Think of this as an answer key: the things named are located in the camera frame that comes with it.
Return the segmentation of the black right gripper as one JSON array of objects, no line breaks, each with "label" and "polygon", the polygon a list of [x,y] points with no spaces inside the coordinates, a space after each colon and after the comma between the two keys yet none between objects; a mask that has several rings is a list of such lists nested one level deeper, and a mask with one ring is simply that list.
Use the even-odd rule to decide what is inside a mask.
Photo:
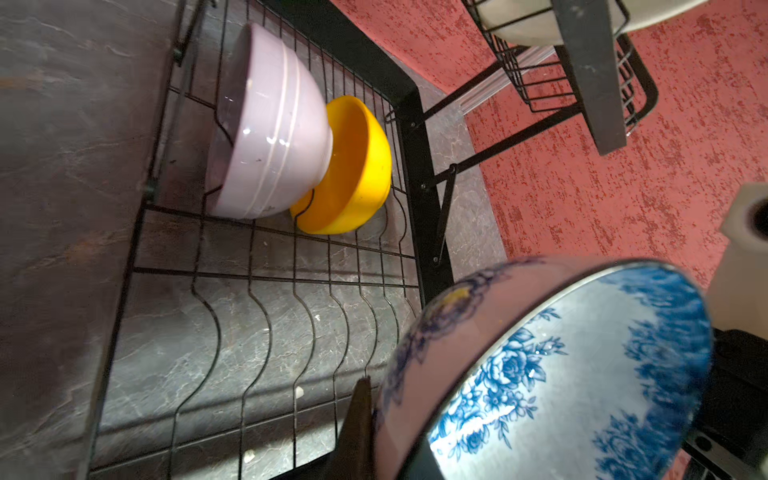
[{"label": "black right gripper", "polygon": [[767,341],[715,332],[713,366],[683,451],[685,479],[767,477]]}]

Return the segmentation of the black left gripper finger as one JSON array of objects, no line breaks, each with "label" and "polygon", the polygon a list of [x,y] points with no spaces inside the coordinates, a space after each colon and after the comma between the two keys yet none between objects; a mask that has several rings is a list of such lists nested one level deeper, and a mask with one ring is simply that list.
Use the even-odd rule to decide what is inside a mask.
[{"label": "black left gripper finger", "polygon": [[358,380],[353,390],[336,447],[324,479],[372,479],[372,391],[369,377]]}]

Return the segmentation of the white blue floral bowl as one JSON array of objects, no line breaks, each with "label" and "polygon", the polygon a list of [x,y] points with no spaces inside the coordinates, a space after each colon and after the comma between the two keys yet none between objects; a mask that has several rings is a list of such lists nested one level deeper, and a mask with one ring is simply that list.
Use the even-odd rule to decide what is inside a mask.
[{"label": "white blue floral bowl", "polygon": [[403,333],[374,410],[379,479],[660,479],[691,428],[713,333],[653,259],[479,270]]}]

